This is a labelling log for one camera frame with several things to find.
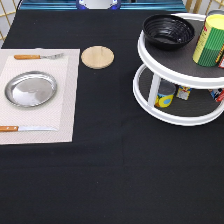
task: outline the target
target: metal plate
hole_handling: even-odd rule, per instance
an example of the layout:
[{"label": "metal plate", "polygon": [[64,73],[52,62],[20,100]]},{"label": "metal plate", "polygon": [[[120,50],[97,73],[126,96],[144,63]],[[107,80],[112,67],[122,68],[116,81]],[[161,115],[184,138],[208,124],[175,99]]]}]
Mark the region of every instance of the metal plate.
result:
[{"label": "metal plate", "polygon": [[34,107],[51,99],[56,90],[57,82],[53,76],[32,71],[13,78],[5,87],[5,96],[16,106]]}]

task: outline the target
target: white placemat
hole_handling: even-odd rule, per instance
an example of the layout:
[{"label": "white placemat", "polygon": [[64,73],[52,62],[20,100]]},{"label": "white placemat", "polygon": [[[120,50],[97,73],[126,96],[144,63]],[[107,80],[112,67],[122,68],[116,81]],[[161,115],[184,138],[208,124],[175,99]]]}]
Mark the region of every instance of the white placemat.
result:
[{"label": "white placemat", "polygon": [[[14,54],[53,55],[61,52],[65,53],[65,56],[57,60],[17,61],[13,58]],[[58,131],[0,133],[0,144],[72,141],[79,50],[3,49],[0,50],[0,58],[0,105],[4,108],[0,111],[0,125],[41,125],[58,129]],[[33,108],[19,108],[12,105],[4,96],[5,85],[13,77],[34,70],[47,72],[55,77],[58,84],[56,95],[47,103]]]}]

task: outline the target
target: wooden coaster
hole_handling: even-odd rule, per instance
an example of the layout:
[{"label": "wooden coaster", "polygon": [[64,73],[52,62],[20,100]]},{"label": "wooden coaster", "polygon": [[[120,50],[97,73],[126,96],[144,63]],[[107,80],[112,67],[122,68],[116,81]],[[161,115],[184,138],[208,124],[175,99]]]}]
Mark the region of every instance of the wooden coaster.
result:
[{"label": "wooden coaster", "polygon": [[101,69],[106,68],[113,62],[114,54],[106,47],[94,46],[83,51],[81,58],[87,67]]}]

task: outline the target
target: knife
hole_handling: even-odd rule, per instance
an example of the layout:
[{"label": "knife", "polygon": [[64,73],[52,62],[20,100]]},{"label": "knife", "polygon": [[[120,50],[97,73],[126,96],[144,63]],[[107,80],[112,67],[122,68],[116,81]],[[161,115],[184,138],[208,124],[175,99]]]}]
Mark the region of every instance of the knife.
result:
[{"label": "knife", "polygon": [[64,56],[64,53],[62,54],[55,54],[51,56],[40,56],[40,55],[14,55],[14,58],[17,60],[24,60],[24,59],[57,59]]},{"label": "knife", "polygon": [[16,131],[57,131],[57,129],[45,126],[0,126],[0,132]]}]

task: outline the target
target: can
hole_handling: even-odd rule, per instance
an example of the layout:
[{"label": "can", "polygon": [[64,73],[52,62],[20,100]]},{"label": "can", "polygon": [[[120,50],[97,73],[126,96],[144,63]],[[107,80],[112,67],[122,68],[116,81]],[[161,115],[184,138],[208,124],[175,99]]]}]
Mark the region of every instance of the can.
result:
[{"label": "can", "polygon": [[214,14],[213,11],[206,18],[193,54],[193,60],[201,66],[215,66],[224,51],[224,14]]},{"label": "can", "polygon": [[162,80],[160,82],[155,106],[168,107],[173,100],[175,92],[176,92],[176,86],[173,83],[168,82],[166,80]]}]

